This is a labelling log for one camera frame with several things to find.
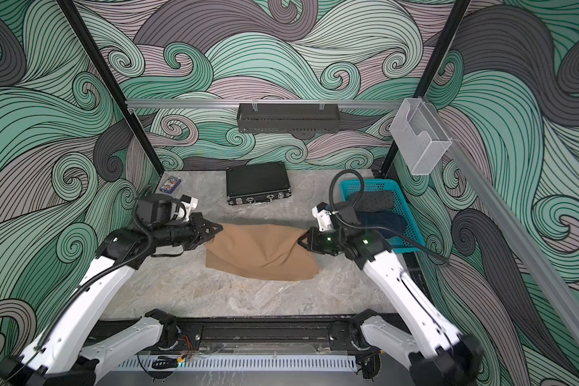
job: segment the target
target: table surface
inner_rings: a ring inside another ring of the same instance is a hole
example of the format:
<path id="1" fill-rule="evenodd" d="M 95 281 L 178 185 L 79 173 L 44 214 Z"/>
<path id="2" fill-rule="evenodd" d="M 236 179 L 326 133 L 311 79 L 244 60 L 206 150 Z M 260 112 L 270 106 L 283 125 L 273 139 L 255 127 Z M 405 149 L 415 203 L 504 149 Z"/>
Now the table surface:
<path id="1" fill-rule="evenodd" d="M 372 178 L 370 170 L 360 170 Z M 266 205 L 227 204 L 225 172 L 166 172 L 182 179 L 174 197 L 198 198 L 195 212 L 218 223 L 316 226 L 311 208 L 328 201 L 328 186 L 338 170 L 289 170 L 292 196 Z M 341 178 L 355 179 L 352 175 Z M 338 188 L 336 201 L 340 200 Z M 158 253 L 172 253 L 163 247 Z M 147 258 L 124 284 L 102 319 L 140 317 L 159 308 L 179 317 L 359 313 L 366 308 L 394 312 L 385 295 L 342 254 L 318 255 L 320 273 L 301 282 L 256 280 L 206 268 L 203 245 L 175 258 Z"/>

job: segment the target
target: clear plastic holder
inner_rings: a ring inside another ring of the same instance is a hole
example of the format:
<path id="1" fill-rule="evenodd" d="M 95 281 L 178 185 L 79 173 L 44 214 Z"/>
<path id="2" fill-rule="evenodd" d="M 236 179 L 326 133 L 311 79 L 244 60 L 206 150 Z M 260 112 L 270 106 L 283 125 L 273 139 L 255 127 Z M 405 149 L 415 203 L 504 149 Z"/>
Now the clear plastic holder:
<path id="1" fill-rule="evenodd" d="M 413 175 L 430 174 L 451 139 L 433 104 L 421 98 L 406 98 L 390 125 L 390 133 Z"/>

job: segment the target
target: black cable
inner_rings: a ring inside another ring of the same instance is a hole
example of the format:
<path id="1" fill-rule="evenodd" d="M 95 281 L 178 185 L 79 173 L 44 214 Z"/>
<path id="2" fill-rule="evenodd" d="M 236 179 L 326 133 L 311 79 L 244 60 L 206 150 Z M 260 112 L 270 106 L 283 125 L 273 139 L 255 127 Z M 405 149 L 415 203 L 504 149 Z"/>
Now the black cable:
<path id="1" fill-rule="evenodd" d="M 30 358 L 28 360 L 28 362 L 26 362 L 26 364 L 24 364 L 22 367 L 20 367 L 19 369 L 17 369 L 17 371 L 15 371 L 13 374 L 11 374 L 8 378 L 6 378 L 4 380 L 4 382 L 0 383 L 0 386 L 4 386 L 8 383 L 8 381 L 10 381 L 11 379 L 13 379 L 13 377 L 15 377 L 17 375 L 18 372 L 22 371 L 25 367 L 27 367 L 30 362 L 32 362 L 32 359 L 34 359 L 34 357 L 38 354 L 39 352 L 36 351 L 34 354 L 32 354 L 32 358 Z"/>
<path id="2" fill-rule="evenodd" d="M 150 255 L 151 258 L 177 258 L 179 256 L 182 256 L 182 253 L 175 253 L 175 254 L 171 254 L 171 253 L 159 253 L 159 254 L 152 254 Z"/>
<path id="3" fill-rule="evenodd" d="M 359 174 L 357 171 L 353 170 L 353 169 L 346 169 L 346 170 L 342 170 L 341 172 L 337 173 L 332 181 L 330 182 L 330 187 L 328 188 L 328 200 L 330 202 L 330 208 L 332 209 L 332 213 L 336 216 L 337 220 L 339 220 L 339 222 L 343 225 L 345 225 L 346 227 L 349 228 L 354 228 L 354 229 L 361 229 L 361 230 L 366 230 L 366 229 L 382 229 L 382 230 L 387 230 L 390 233 L 398 236 L 399 238 L 401 238 L 403 241 L 405 241 L 406 243 L 415 246 L 416 248 L 418 248 L 419 250 L 423 251 L 424 253 L 430 254 L 432 256 L 434 256 L 435 258 L 438 258 L 440 260 L 442 260 L 444 262 L 445 265 L 448 264 L 448 260 L 449 258 L 446 258 L 442 255 L 440 255 L 437 252 L 434 252 L 432 250 L 430 250 L 429 248 L 427 248 L 424 245 L 418 244 L 417 242 L 415 242 L 414 240 L 412 240 L 411 238 L 405 236 L 402 233 L 397 232 L 394 229 L 388 228 L 388 227 L 380 227 L 378 225 L 369 225 L 369 226 L 359 226 L 359 225 L 353 225 L 353 224 L 349 224 L 347 222 L 345 222 L 343 220 L 343 218 L 341 218 L 341 216 L 339 215 L 339 213 L 337 212 L 336 208 L 335 208 L 335 202 L 333 200 L 333 191 L 335 189 L 335 183 L 337 182 L 337 180 L 340 178 L 341 175 L 344 174 L 355 174 L 358 177 L 358 181 L 360 181 L 361 183 L 361 189 L 358 191 L 358 193 L 355 196 L 354 201 L 352 202 L 352 206 L 354 206 L 357 202 L 358 199 L 362 196 L 363 191 L 365 189 L 365 181 L 364 178 L 361 174 Z"/>
<path id="4" fill-rule="evenodd" d="M 133 221 L 135 222 L 135 227 L 137 229 L 139 229 L 144 235 L 146 235 L 146 246 L 141 251 L 139 251 L 138 254 L 133 256 L 132 258 L 124 260 L 120 264 L 115 264 L 115 265 L 105 269 L 104 271 L 99 272 L 98 274 L 96 274 L 92 278 L 90 278 L 87 282 L 85 282 L 82 286 L 80 286 L 71 295 L 71 297 L 66 302 L 66 304 L 62 305 L 62 307 L 60 308 L 60 311 L 56 314 L 54 319 L 52 319 L 52 322 L 47 326 L 47 328 L 43 332 L 43 335 L 41 335 L 41 338 L 39 339 L 39 343 L 34 347 L 34 349 L 37 352 L 39 350 L 41 350 L 41 348 L 43 347 L 44 344 L 47 343 L 47 339 L 52 334 L 52 331 L 54 330 L 56 324 L 58 323 L 58 320 L 60 320 L 64 316 L 64 314 L 67 312 L 69 307 L 72 306 L 74 304 L 74 302 L 77 300 L 77 298 L 79 296 L 81 296 L 82 293 L 86 292 L 90 288 L 90 286 L 92 286 L 92 284 L 97 282 L 103 276 L 110 274 L 110 273 L 114 272 L 115 270 L 126 266 L 131 261 L 140 259 L 148 254 L 148 252 L 150 251 L 150 249 L 153 246 L 154 236 L 152 235 L 152 232 L 144 224 L 142 224 L 141 220 L 139 220 L 139 217 L 137 216 L 137 206 L 135 207 L 135 212 L 133 212 Z"/>
<path id="5" fill-rule="evenodd" d="M 174 369 L 178 366 L 178 358 L 171 358 L 169 356 L 160 355 L 152 362 L 151 367 L 155 370 Z"/>
<path id="6" fill-rule="evenodd" d="M 376 351 L 373 354 L 369 354 L 369 355 L 365 356 L 364 358 L 356 360 L 356 364 L 361 365 L 361 368 L 356 370 L 356 375 L 358 375 L 358 372 L 360 372 L 364 367 L 367 366 L 367 361 L 366 361 L 367 359 L 371 359 L 374 356 L 379 355 L 379 354 L 380 354 L 380 351 Z"/>
<path id="7" fill-rule="evenodd" d="M 403 287 L 405 287 L 409 294 L 412 295 L 412 297 L 414 298 L 414 300 L 416 301 L 416 303 L 418 303 L 418 305 L 420 306 L 420 308 L 422 308 L 422 310 L 429 315 L 429 317 L 431 318 L 431 321 L 433 322 L 434 325 L 438 326 L 439 331 L 441 331 L 442 334 L 444 334 L 444 337 L 446 338 L 446 340 L 448 340 L 448 345 L 450 346 L 450 356 L 453 357 L 455 356 L 455 348 L 453 347 L 453 343 L 450 341 L 450 338 L 448 337 L 448 334 L 446 333 L 446 330 L 444 328 L 442 328 L 442 326 L 440 326 L 440 324 L 437 322 L 437 320 L 435 320 L 435 318 L 433 317 L 432 314 L 429 313 L 429 311 L 427 311 L 427 309 L 425 308 L 425 306 L 422 305 L 421 302 L 418 301 L 418 298 L 414 295 L 413 292 L 411 292 L 409 290 L 408 285 L 406 284 L 406 282 L 403 281 L 403 272 L 401 272 L 399 274 L 399 280 L 401 281 L 401 283 L 403 284 Z"/>
<path id="8" fill-rule="evenodd" d="M 173 198 L 173 199 L 171 200 L 171 202 L 173 202 L 174 204 L 176 204 L 176 209 L 182 209 L 182 210 L 185 212 L 185 214 L 183 214 L 182 217 L 179 218 L 179 219 L 172 219 L 172 220 L 170 220 L 169 222 L 166 223 L 166 225 L 167 225 L 167 224 L 179 224 L 179 223 L 181 223 L 182 221 L 184 221 L 185 218 L 186 218 L 186 206 L 182 203 L 182 201 L 180 201 L 180 200 L 177 199 L 177 198 Z"/>
<path id="9" fill-rule="evenodd" d="M 141 364 L 141 360 L 139 359 L 139 351 L 137 352 L 136 355 L 137 355 L 137 363 L 139 363 L 139 367 L 141 367 L 141 369 L 142 369 L 146 374 L 148 374 L 148 376 L 149 376 L 150 378 L 152 378 L 153 380 L 156 379 L 156 377 L 155 377 L 154 375 L 150 374 L 150 372 L 149 372 L 148 370 L 146 370 L 146 368 L 144 367 L 144 365 Z"/>

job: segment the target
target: tan fabric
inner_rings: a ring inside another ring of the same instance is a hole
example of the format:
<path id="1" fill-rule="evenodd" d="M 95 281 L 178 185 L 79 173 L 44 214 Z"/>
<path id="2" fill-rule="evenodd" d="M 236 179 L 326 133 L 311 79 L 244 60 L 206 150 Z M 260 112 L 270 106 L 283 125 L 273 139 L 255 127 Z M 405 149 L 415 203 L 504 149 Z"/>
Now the tan fabric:
<path id="1" fill-rule="evenodd" d="M 252 279 L 311 279 L 319 267 L 313 255 L 296 244 L 304 232 L 280 225 L 223 224 L 206 243 L 206 267 Z"/>

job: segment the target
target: black briefcase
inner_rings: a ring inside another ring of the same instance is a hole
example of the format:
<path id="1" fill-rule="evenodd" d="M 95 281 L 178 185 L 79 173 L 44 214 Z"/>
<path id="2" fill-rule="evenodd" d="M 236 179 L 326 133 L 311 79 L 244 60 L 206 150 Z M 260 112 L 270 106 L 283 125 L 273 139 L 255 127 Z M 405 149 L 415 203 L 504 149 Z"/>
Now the black briefcase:
<path id="1" fill-rule="evenodd" d="M 229 167 L 225 177 L 229 205 L 271 203 L 291 196 L 290 180 L 282 162 Z"/>

